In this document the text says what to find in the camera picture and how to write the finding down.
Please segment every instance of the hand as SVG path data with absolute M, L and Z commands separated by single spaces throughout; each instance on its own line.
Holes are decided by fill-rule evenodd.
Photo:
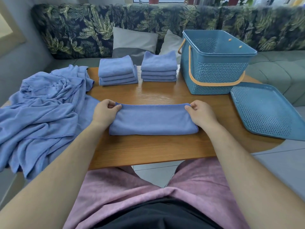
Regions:
M 122 108 L 122 105 L 115 105 L 112 100 L 103 100 L 95 107 L 92 124 L 99 124 L 107 128 L 115 119 L 116 113 Z
M 191 116 L 192 121 L 201 127 L 203 130 L 214 124 L 218 124 L 216 115 L 210 105 L 200 100 L 195 100 L 191 103 L 191 107 L 185 105 L 186 111 Z

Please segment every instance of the sofa backrest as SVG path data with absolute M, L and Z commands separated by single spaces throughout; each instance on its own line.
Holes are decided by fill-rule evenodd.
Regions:
M 305 50 L 302 7 L 222 7 L 219 25 L 257 51 Z
M 168 29 L 217 28 L 219 8 L 183 4 L 35 5 L 32 19 L 55 59 L 111 57 L 113 27 L 158 34 L 158 54 Z

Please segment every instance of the pink pants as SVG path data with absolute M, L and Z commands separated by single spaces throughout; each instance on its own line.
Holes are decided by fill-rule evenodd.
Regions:
M 165 188 L 147 182 L 131 166 L 88 171 L 64 229 L 89 229 L 108 216 L 146 201 L 180 199 L 224 229 L 249 229 L 217 158 L 182 162 Z

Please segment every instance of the person's left arm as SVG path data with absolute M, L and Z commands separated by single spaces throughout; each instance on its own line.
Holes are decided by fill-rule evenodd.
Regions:
M 97 104 L 91 124 L 1 211 L 1 229 L 61 229 L 74 205 L 95 148 L 121 105 Z

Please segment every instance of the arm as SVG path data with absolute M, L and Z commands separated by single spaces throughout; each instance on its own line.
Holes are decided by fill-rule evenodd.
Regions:
M 1 228 L 63 228 L 101 135 L 121 107 L 97 104 L 92 123 L 2 209 Z
M 231 191 L 252 229 L 302 228 L 305 203 L 221 126 L 202 101 L 185 106 L 193 122 L 209 136 Z

